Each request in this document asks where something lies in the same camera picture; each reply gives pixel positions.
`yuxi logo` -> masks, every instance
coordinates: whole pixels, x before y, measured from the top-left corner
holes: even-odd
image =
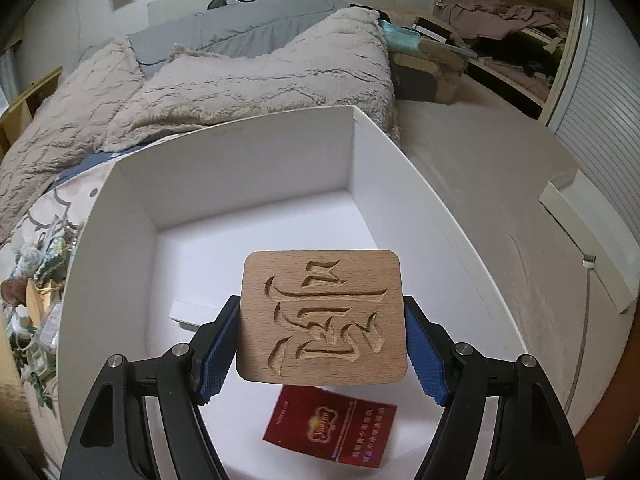
[[[338,420],[338,412],[326,406],[318,406],[314,415],[309,419],[306,437],[311,442],[327,444],[331,441],[336,420]]]

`pile of small items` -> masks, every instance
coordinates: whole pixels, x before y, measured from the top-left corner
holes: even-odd
[[[56,374],[62,292],[80,230],[66,216],[56,216],[36,241],[14,234],[15,267],[0,284],[6,337],[18,373],[33,385],[38,405],[50,409],[48,386]]]

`metal screw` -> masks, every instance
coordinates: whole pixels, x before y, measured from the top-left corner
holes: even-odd
[[[538,364],[538,361],[533,355],[524,354],[520,360],[527,368],[533,368]]]
[[[189,351],[189,345],[187,343],[178,343],[171,348],[171,353],[175,356],[180,357],[181,355],[185,355]]]
[[[474,352],[474,348],[469,343],[458,343],[456,352],[460,355],[471,355]]]
[[[122,364],[122,356],[120,354],[112,355],[107,359],[107,366],[109,368],[117,368]]]

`white eraser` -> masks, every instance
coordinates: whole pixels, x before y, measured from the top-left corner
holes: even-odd
[[[185,326],[185,328],[198,328],[205,323],[215,321],[221,310],[221,308],[174,300],[174,304],[172,304],[169,312],[169,317],[180,323],[180,325],[188,325]]]

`beige bed sheet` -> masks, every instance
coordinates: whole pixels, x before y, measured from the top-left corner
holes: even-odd
[[[478,250],[564,406],[582,343],[586,270],[579,248],[539,197],[550,178],[577,163],[544,124],[467,76],[454,104],[399,102],[398,121],[404,152]],[[617,314],[595,275],[590,301],[584,361],[568,410],[576,432],[609,384],[634,313]]]

